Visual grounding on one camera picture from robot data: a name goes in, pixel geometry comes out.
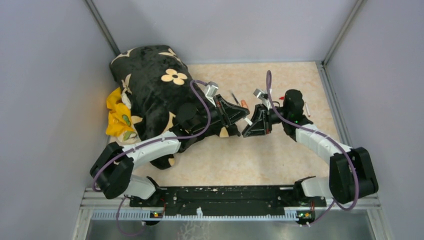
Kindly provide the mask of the orange pen red cap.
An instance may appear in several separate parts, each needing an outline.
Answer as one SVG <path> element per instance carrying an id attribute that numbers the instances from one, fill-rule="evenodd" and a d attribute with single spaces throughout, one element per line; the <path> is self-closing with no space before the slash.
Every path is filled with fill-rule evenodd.
<path id="1" fill-rule="evenodd" d="M 240 105 L 241 105 L 241 107 L 243 107 L 243 108 L 246 108 L 246 109 L 248 109 L 248 108 L 249 108 L 249 107 L 248 107 L 247 102 L 246 102 L 244 99 L 242 99 L 242 100 L 241 100 Z"/>

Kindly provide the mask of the black gel pen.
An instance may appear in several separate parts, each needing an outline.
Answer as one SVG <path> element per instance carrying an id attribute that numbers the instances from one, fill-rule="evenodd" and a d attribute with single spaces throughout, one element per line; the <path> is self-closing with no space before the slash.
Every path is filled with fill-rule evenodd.
<path id="1" fill-rule="evenodd" d="M 231 94 L 231 96 L 232 96 L 232 98 L 233 98 L 234 102 L 235 102 L 238 106 L 241 106 L 241 104 L 240 104 L 240 102 L 238 101 L 238 99 L 237 99 L 237 97 L 235 96 L 235 94 L 234 94 L 232 91 L 230 91 L 230 94 Z"/>

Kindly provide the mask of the white marker black cap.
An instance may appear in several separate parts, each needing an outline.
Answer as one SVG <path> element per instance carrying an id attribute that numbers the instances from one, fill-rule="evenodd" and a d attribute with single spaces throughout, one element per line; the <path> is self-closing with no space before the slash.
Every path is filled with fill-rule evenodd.
<path id="1" fill-rule="evenodd" d="M 247 124 L 249 126 L 251 126 L 253 124 L 252 121 L 250 119 L 248 119 L 247 117 L 245 117 L 244 120 L 247 122 Z"/>

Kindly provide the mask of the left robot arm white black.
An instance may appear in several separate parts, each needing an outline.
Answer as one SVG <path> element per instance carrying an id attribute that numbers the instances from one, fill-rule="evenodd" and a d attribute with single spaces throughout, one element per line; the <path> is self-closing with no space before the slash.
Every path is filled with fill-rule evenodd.
<path id="1" fill-rule="evenodd" d="M 211 106 L 199 101 L 203 109 L 192 102 L 181 104 L 176 124 L 164 133 L 140 143 L 121 146 L 109 143 L 91 167 L 93 189 L 107 199 L 121 194 L 138 197 L 149 207 L 160 202 L 160 193 L 148 177 L 133 175 L 144 164 L 186 151 L 191 145 L 213 135 L 214 131 L 233 127 L 250 111 L 226 101 L 220 94 L 212 97 Z"/>

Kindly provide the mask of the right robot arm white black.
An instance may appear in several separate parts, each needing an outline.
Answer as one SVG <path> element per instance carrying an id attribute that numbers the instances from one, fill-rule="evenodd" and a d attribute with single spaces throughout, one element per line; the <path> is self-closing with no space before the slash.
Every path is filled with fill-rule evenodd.
<path id="1" fill-rule="evenodd" d="M 271 104 L 267 92 L 256 89 L 254 96 L 261 100 L 255 105 L 252 118 L 242 131 L 243 137 L 265 136 L 280 124 L 287 136 L 304 145 L 329 166 L 328 177 L 310 176 L 294 183 L 293 200 L 307 206 L 314 197 L 332 198 L 347 204 L 379 190 L 379 184 L 369 152 L 353 148 L 322 133 L 304 114 L 303 95 L 299 90 L 286 91 L 282 106 Z"/>

